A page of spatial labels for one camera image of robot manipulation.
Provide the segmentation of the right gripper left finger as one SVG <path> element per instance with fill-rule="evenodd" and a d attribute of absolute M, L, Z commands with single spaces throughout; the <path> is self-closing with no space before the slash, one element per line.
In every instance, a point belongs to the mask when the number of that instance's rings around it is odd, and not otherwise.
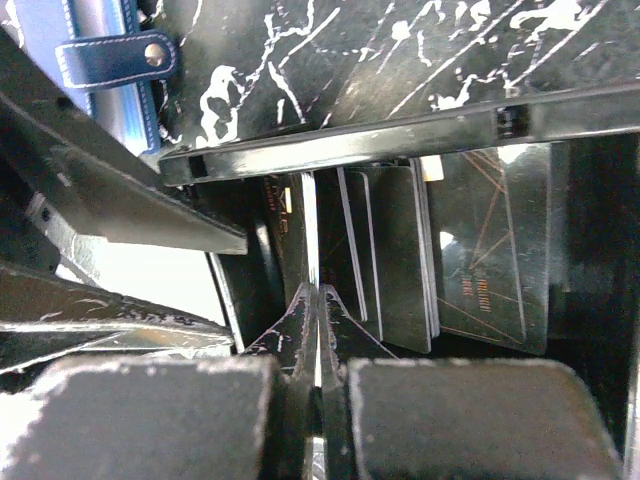
<path fill-rule="evenodd" d="M 308 479 L 318 290 L 243 353 L 71 357 L 1 400 L 5 479 Z"/>

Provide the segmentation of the black plastic card box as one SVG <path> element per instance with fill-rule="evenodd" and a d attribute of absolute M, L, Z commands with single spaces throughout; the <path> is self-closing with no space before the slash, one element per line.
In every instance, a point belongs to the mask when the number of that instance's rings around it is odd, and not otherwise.
<path fill-rule="evenodd" d="M 442 177 L 435 157 L 477 149 L 521 144 L 548 144 L 607 134 L 626 134 L 639 127 L 639 88 L 624 85 L 561 92 L 517 103 L 476 105 L 420 118 L 385 121 L 361 127 L 335 128 L 243 141 L 193 154 L 163 158 L 165 184 L 183 186 L 266 175 L 317 175 L 319 255 L 324 280 L 342 297 L 357 298 L 338 170 L 377 165 L 409 165 L 415 169 L 420 212 L 425 229 L 428 271 L 439 334 L 435 242 L 427 182 Z"/>

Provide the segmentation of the blue leather card holder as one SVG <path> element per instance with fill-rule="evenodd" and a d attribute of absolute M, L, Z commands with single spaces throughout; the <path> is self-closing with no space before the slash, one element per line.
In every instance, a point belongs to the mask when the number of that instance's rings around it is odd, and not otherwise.
<path fill-rule="evenodd" d="M 168 34 L 134 1 L 4 1 L 1 27 L 72 104 L 132 154 L 161 141 L 152 84 L 179 67 Z"/>

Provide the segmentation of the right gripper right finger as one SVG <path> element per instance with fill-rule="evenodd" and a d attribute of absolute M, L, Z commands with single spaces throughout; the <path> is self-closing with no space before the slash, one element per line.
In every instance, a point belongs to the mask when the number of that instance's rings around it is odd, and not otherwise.
<path fill-rule="evenodd" d="M 331 479 L 619 479 L 587 386 L 546 359 L 397 358 L 318 296 Z"/>

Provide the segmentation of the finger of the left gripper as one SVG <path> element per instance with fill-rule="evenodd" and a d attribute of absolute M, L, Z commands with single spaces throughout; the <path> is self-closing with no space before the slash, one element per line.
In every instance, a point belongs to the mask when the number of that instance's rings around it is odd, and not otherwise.
<path fill-rule="evenodd" d="M 228 255 L 247 236 L 197 208 L 81 111 L 1 35 L 1 158 L 79 233 Z"/>

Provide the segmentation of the black card edgewise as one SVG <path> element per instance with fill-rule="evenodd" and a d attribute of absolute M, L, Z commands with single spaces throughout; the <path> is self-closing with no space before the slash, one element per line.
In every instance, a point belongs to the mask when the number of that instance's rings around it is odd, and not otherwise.
<path fill-rule="evenodd" d="M 316 182 L 312 173 L 301 175 L 304 214 L 304 233 L 308 266 L 308 339 L 306 340 L 305 370 L 314 387 L 321 386 L 318 297 L 320 286 L 319 235 Z"/>

